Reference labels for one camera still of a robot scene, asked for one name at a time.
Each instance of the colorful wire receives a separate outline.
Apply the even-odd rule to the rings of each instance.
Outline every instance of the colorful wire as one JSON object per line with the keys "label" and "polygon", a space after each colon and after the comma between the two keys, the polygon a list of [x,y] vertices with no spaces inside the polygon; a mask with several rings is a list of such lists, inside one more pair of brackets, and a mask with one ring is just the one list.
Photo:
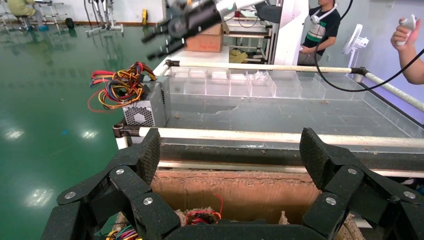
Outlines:
{"label": "colorful wire", "polygon": [[117,72],[96,70],[91,74],[90,88],[104,83],[104,89],[99,90],[88,99],[88,108],[95,113],[105,113],[107,111],[97,110],[91,107],[91,100],[97,94],[98,101],[107,110],[122,108],[136,103],[142,99],[143,75],[146,72],[151,81],[156,81],[153,71],[144,63],[135,62],[128,69]]}

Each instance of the wire bundle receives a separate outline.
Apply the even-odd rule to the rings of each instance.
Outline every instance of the wire bundle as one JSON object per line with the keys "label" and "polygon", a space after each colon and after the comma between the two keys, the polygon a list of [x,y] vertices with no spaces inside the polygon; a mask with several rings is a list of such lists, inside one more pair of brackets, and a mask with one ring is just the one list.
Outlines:
{"label": "wire bundle", "polygon": [[189,212],[185,216],[185,225],[210,225],[216,224],[218,220],[222,219],[221,214],[223,212],[223,198],[219,194],[215,194],[215,196],[221,200],[221,208],[219,212],[210,210]]}
{"label": "wire bundle", "polygon": [[121,231],[111,231],[106,240],[140,240],[139,234],[134,230],[133,226],[128,225]]}
{"label": "wire bundle", "polygon": [[[156,80],[153,71],[144,63],[136,62],[128,69],[119,70],[117,72],[97,70],[91,74],[90,88],[94,88],[100,83],[105,83],[104,89],[94,93],[88,99],[88,108],[93,112],[104,112],[92,109],[90,102],[92,98],[98,94],[98,101],[105,109],[117,109],[141,100],[143,89],[143,72],[146,72],[151,81]],[[115,104],[106,103],[109,99]]]}

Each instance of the floor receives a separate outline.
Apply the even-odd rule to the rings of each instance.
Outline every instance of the floor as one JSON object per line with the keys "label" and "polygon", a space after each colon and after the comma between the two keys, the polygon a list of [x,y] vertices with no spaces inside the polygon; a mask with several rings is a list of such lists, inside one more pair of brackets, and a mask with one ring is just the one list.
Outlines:
{"label": "floor", "polygon": [[2,239],[40,239],[56,196],[102,170],[117,152],[112,125],[123,115],[88,109],[96,91],[89,88],[91,72],[161,62],[146,59],[161,42],[143,45],[141,28],[126,27],[124,37],[87,37],[86,30],[0,32],[0,225],[13,230]]}

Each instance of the open cardboard box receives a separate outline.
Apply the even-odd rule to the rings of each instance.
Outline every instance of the open cardboard box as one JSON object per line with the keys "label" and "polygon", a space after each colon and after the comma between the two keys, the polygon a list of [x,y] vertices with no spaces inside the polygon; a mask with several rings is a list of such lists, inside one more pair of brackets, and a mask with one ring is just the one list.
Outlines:
{"label": "open cardboard box", "polygon": [[[290,224],[301,224],[321,192],[308,174],[262,171],[158,170],[150,186],[174,210],[218,211],[221,201],[214,194],[220,194],[223,219],[265,219],[268,224],[284,217]],[[335,240],[365,239],[349,216]]]}

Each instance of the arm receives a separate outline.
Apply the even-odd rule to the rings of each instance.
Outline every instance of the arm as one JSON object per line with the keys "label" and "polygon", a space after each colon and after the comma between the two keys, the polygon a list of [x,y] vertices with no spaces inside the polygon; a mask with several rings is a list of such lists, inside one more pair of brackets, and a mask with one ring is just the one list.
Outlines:
{"label": "arm", "polygon": [[[418,38],[420,31],[421,19],[416,22],[416,28],[411,32],[409,38],[407,36],[408,30],[402,26],[396,28],[396,32],[393,33],[390,41],[393,47],[399,53],[400,67],[404,68],[415,56],[417,51],[415,49],[415,41]],[[405,42],[403,46],[396,45],[396,42]],[[403,75],[411,84],[424,84],[424,62],[421,59],[417,59],[410,67],[408,67]]]}

